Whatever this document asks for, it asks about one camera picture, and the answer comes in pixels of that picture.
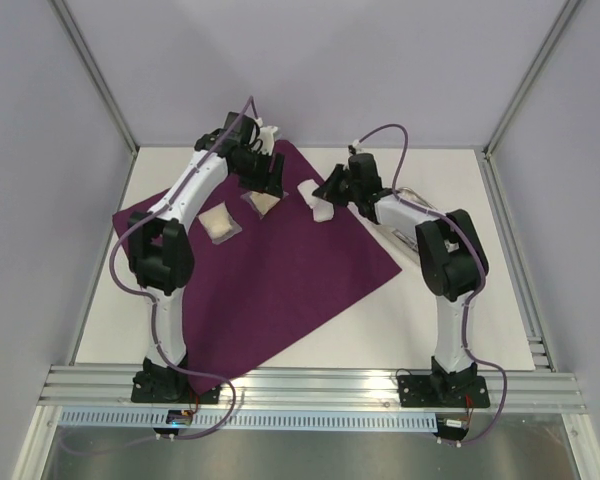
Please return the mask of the gauze packet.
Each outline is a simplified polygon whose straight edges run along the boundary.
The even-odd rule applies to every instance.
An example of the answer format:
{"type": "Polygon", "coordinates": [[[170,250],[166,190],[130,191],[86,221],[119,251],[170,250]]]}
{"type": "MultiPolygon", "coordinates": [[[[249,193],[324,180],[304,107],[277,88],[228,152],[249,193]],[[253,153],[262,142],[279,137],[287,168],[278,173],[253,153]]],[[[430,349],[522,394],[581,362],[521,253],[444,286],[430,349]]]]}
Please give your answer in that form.
{"type": "Polygon", "coordinates": [[[244,193],[241,199],[258,214],[260,219],[264,218],[281,201],[279,197],[253,191],[244,193]]]}
{"type": "Polygon", "coordinates": [[[231,216],[222,202],[197,216],[214,245],[222,244],[242,232],[242,227],[231,216]]]}

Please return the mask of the white cotton pad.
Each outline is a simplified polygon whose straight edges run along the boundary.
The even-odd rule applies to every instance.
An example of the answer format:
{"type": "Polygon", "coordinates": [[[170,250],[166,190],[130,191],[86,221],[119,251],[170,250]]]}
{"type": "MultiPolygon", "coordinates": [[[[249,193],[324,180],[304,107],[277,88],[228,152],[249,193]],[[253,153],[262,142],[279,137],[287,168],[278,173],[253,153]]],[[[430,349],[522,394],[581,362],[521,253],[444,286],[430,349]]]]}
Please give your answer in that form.
{"type": "Polygon", "coordinates": [[[312,208],[313,220],[316,223],[324,223],[334,218],[334,206],[326,201],[318,200],[312,208]]]}
{"type": "Polygon", "coordinates": [[[318,184],[313,179],[307,179],[297,186],[298,192],[310,209],[316,208],[320,202],[320,198],[314,195],[317,188],[318,184]]]}

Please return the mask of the steel instrument tray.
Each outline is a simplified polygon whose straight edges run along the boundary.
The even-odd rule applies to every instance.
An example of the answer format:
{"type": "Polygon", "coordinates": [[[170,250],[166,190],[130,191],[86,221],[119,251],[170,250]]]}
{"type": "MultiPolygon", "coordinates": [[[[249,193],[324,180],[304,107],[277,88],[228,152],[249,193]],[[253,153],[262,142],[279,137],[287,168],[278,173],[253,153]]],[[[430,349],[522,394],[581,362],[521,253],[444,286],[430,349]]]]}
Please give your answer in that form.
{"type": "MultiPolygon", "coordinates": [[[[402,198],[416,203],[425,209],[435,208],[434,205],[432,205],[428,200],[410,187],[400,187],[398,192],[402,198]]],[[[420,265],[420,257],[415,235],[404,235],[397,229],[385,225],[376,225],[374,229],[386,240],[388,240],[394,247],[396,247],[405,257],[408,257],[414,264],[420,265]]]]}

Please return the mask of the purple cloth mat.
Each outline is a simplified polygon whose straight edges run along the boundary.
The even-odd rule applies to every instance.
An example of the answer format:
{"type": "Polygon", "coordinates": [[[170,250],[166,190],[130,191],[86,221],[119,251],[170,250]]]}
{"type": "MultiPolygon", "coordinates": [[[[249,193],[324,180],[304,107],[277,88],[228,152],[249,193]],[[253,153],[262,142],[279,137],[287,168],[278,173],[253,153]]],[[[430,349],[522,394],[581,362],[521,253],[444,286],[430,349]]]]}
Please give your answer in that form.
{"type": "Polygon", "coordinates": [[[142,356],[158,363],[157,346],[170,360],[200,372],[190,385],[199,394],[217,377],[236,378],[267,362],[396,277],[401,269],[348,210],[323,223],[297,187],[320,176],[289,141],[275,149],[285,158],[284,199],[260,215],[236,176],[217,186],[200,211],[218,207],[240,230],[214,243],[199,220],[188,228],[195,258],[192,277],[177,303],[174,330],[148,339],[142,356]]]}

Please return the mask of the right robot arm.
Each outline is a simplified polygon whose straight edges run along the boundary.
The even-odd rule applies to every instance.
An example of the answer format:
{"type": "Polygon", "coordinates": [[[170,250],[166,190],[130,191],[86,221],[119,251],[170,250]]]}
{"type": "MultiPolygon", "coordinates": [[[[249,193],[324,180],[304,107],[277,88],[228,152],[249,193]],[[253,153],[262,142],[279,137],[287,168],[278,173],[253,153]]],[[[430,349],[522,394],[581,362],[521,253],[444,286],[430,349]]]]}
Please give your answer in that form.
{"type": "Polygon", "coordinates": [[[436,297],[437,344],[425,389],[444,405],[455,404],[478,380],[469,351],[472,303],[484,288],[488,261],[468,212],[444,214],[385,187],[370,153],[338,164],[312,196],[332,205],[356,206],[370,222],[416,243],[421,274],[436,297]]]}

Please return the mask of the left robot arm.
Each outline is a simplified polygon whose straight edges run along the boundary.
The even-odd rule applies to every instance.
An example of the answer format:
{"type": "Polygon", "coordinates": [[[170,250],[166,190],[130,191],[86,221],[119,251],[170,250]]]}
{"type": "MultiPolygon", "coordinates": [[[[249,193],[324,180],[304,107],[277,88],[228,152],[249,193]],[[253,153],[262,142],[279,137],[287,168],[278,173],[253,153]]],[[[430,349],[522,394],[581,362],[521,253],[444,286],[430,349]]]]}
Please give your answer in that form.
{"type": "Polygon", "coordinates": [[[189,389],[182,303],[194,271],[188,238],[193,221],[211,194],[233,176],[251,191],[283,196],[284,156],[274,151],[279,128],[231,112],[225,125],[200,137],[174,185],[148,211],[131,214],[113,247],[109,269],[115,284],[149,306],[150,345],[143,361],[158,371],[154,388],[177,401],[189,389]]]}

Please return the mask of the right side aluminium rail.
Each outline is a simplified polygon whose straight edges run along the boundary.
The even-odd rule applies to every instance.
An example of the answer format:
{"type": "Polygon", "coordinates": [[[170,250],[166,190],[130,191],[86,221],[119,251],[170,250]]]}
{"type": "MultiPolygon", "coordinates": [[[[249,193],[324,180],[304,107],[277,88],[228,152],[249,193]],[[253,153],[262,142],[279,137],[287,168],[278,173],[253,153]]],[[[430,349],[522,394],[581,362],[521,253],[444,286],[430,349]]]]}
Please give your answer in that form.
{"type": "Polygon", "coordinates": [[[524,265],[522,251],[516,239],[513,222],[506,205],[504,191],[496,175],[495,166],[491,158],[482,150],[477,150],[476,156],[534,366],[537,370],[555,373],[556,368],[543,328],[539,306],[532,291],[531,281],[524,265]]]}

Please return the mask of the aluminium rail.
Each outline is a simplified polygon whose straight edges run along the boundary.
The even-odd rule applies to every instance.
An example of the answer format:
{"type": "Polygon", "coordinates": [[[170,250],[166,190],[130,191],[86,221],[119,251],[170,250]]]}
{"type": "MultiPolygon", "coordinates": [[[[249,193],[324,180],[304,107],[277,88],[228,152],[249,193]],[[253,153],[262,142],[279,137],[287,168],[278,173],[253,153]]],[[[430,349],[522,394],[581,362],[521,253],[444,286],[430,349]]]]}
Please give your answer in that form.
{"type": "MultiPolygon", "coordinates": [[[[40,406],[130,407],[136,364],[52,366],[38,399],[40,406]]],[[[237,378],[237,406],[245,410],[400,412],[393,370],[259,368],[237,378]]],[[[490,394],[489,413],[506,396],[505,413],[585,413],[576,377],[550,371],[507,374],[508,389],[493,371],[482,373],[490,394]]]]}
{"type": "Polygon", "coordinates": [[[482,150],[477,150],[476,156],[534,366],[537,370],[555,373],[556,368],[543,328],[539,306],[532,291],[531,281],[524,265],[522,251],[516,239],[513,222],[506,205],[504,191],[496,175],[495,166],[491,158],[482,150]]]}

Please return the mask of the aluminium front rail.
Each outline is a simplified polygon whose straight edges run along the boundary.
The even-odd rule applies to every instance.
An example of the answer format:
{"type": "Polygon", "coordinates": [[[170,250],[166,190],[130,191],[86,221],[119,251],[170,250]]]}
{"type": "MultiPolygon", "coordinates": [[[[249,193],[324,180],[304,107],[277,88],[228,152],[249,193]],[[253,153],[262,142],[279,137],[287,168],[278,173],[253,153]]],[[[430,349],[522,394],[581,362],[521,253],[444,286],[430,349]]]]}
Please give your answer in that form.
{"type": "MultiPolygon", "coordinates": [[[[40,406],[130,407],[136,364],[52,366],[38,399],[40,406]]],[[[237,378],[237,406],[245,410],[400,412],[393,370],[259,368],[237,378]]],[[[550,371],[507,374],[508,389],[493,371],[482,373],[490,394],[489,413],[506,396],[505,413],[585,413],[576,377],[550,371]]]]}

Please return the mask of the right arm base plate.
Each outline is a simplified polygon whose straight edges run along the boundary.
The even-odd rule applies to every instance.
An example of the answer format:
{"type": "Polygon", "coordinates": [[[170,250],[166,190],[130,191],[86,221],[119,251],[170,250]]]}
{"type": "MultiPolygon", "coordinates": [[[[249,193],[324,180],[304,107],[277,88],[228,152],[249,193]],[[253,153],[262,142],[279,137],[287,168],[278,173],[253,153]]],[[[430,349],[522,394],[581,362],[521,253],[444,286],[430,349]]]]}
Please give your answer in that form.
{"type": "Polygon", "coordinates": [[[402,408],[486,409],[491,406],[486,380],[482,376],[468,385],[439,388],[434,385],[430,375],[402,374],[396,380],[402,408]]]}

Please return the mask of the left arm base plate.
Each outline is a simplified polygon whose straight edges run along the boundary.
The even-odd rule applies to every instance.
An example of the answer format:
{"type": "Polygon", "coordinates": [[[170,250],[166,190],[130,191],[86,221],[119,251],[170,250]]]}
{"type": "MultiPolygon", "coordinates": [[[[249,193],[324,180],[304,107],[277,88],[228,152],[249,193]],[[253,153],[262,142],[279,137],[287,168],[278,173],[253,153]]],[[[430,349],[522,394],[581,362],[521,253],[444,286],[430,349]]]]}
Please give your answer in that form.
{"type": "Polygon", "coordinates": [[[187,378],[171,370],[139,371],[133,378],[131,402],[137,404],[194,404],[217,405],[220,385],[200,393],[194,390],[187,378]]]}

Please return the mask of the left aluminium frame post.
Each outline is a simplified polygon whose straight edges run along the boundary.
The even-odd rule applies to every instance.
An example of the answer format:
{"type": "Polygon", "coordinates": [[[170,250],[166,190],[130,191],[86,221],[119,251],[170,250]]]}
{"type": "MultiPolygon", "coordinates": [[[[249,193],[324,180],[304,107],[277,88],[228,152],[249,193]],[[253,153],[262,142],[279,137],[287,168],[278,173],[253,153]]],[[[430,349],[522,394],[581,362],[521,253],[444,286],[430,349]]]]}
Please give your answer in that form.
{"type": "Polygon", "coordinates": [[[69,3],[65,0],[49,0],[48,4],[67,35],[80,63],[93,84],[96,93],[116,127],[116,130],[126,145],[127,150],[133,158],[136,158],[140,149],[139,144],[134,138],[118,102],[114,98],[69,3]]]}

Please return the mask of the aluminium frame post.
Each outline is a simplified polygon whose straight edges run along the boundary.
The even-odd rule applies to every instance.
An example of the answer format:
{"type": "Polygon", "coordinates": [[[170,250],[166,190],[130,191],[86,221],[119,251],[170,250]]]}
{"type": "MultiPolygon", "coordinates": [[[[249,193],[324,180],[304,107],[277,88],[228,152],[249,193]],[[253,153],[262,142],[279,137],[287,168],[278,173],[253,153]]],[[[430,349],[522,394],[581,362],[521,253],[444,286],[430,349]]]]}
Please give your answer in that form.
{"type": "Polygon", "coordinates": [[[494,154],[511,128],[516,116],[533,91],[557,46],[578,15],[583,4],[583,0],[567,0],[562,3],[556,18],[541,41],[516,90],[491,133],[489,140],[482,150],[486,160],[490,161],[494,157],[494,154]]]}
{"type": "Polygon", "coordinates": [[[139,144],[134,138],[118,102],[114,98],[69,3],[65,0],[49,0],[48,4],[67,35],[80,63],[93,84],[96,93],[116,127],[116,130],[126,145],[127,150],[133,158],[136,158],[140,149],[139,144]]]}

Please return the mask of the right aluminium frame post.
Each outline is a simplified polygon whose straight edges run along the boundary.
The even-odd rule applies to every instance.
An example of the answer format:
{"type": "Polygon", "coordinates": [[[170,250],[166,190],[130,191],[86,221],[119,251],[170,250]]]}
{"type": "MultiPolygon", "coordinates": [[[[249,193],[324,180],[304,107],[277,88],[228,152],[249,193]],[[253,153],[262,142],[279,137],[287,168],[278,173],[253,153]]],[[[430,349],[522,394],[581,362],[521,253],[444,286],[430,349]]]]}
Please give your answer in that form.
{"type": "Polygon", "coordinates": [[[583,4],[583,0],[567,0],[562,3],[556,18],[541,41],[516,90],[491,133],[489,140],[482,150],[486,160],[490,161],[494,157],[494,154],[511,128],[516,116],[533,91],[557,46],[578,15],[583,4]]]}

